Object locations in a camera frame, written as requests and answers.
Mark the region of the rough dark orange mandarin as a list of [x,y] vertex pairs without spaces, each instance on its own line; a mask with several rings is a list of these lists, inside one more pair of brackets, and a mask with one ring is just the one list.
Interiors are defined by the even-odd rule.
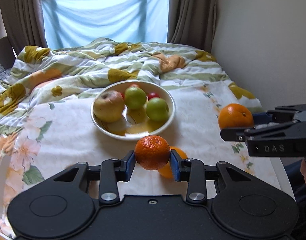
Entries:
[[135,159],[146,170],[158,170],[170,159],[170,146],[158,135],[148,135],[135,145]]

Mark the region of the yellowish wrinkled apple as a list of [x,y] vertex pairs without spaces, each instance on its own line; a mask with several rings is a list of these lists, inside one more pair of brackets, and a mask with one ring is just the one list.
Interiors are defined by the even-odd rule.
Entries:
[[122,117],[125,104],[120,92],[112,90],[101,93],[93,104],[93,113],[103,122],[116,122]]

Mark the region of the green apple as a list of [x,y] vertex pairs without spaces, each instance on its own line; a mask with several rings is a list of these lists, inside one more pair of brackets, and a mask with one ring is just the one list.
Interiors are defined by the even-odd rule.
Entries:
[[152,121],[166,121],[169,118],[169,106],[162,98],[152,98],[146,105],[146,115]]
[[124,101],[128,109],[140,109],[146,103],[146,100],[146,93],[139,87],[132,86],[125,90]]

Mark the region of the small red apple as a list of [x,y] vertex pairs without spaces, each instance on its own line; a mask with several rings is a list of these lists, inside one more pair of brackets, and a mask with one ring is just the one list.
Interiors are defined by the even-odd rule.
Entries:
[[155,92],[147,94],[148,100],[151,100],[153,98],[159,98],[159,95]]

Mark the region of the small orange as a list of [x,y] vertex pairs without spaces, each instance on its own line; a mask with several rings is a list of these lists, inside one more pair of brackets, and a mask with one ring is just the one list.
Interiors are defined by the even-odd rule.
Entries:
[[137,85],[137,84],[131,84],[130,86],[129,86],[129,88],[141,88],[139,85]]

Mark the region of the cream duck pattern bowl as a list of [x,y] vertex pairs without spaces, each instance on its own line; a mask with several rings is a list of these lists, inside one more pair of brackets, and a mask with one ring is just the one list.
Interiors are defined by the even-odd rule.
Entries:
[[167,90],[152,82],[139,80],[120,81],[104,88],[98,93],[95,99],[100,98],[102,94],[112,90],[123,93],[130,85],[134,84],[139,85],[139,87],[147,94],[153,92],[157,93],[166,101],[169,107],[168,119],[164,122],[154,122],[146,115],[145,106],[142,110],[140,109],[136,111],[130,111],[125,107],[120,120],[117,122],[105,123],[95,116],[93,111],[94,103],[91,103],[91,119],[96,128],[105,135],[118,140],[137,141],[147,135],[158,135],[172,124],[176,113],[175,101]]

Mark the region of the white floral tablecloth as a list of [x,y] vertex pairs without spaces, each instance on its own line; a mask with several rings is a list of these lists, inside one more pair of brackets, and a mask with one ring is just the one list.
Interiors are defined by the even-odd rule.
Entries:
[[[80,96],[40,102],[31,96],[17,114],[0,121],[0,160],[10,156],[0,177],[0,235],[14,233],[6,218],[9,202],[22,191],[80,161],[99,165],[120,158],[135,146],[133,141],[113,139],[93,124],[91,103],[99,93],[90,89]],[[220,138],[217,116],[236,97],[222,81],[171,90],[176,104],[174,121],[161,136],[190,158],[214,165],[225,160],[284,191],[289,182],[277,158],[251,158],[242,143]]]

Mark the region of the green striped floral quilt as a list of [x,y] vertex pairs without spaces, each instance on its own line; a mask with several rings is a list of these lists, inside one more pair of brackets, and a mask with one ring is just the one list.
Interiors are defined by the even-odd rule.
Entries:
[[260,112],[260,101],[238,87],[209,52],[172,43],[119,43],[98,38],[83,47],[26,46],[0,82],[0,135],[21,130],[32,108],[86,98],[113,83],[139,80],[166,90],[222,81],[237,102]]

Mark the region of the brown right curtain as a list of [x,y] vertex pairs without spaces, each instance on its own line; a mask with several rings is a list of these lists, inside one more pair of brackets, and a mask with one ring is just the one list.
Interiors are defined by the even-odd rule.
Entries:
[[170,0],[167,42],[210,52],[215,34],[217,0]]

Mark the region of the brown curtain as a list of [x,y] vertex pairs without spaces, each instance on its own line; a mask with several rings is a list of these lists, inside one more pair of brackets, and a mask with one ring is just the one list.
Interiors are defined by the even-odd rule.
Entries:
[[210,52],[215,34],[217,0],[170,0],[167,42]]
[[41,0],[0,0],[2,20],[14,51],[26,46],[47,47]]

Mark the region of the light blue window cloth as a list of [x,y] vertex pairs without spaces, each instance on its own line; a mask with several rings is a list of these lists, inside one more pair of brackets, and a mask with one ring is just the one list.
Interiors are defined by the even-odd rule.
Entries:
[[85,46],[99,37],[167,41],[169,0],[42,0],[42,7],[52,49]]

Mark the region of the grey bed headboard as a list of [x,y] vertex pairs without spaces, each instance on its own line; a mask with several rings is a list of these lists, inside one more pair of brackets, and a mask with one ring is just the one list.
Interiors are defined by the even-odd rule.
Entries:
[[5,69],[12,68],[15,61],[13,48],[7,36],[0,39],[0,65]]

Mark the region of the brown left curtain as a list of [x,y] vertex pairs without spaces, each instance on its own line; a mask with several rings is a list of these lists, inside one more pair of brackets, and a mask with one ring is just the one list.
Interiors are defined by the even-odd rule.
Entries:
[[41,0],[0,0],[2,20],[14,51],[26,46],[47,47]]

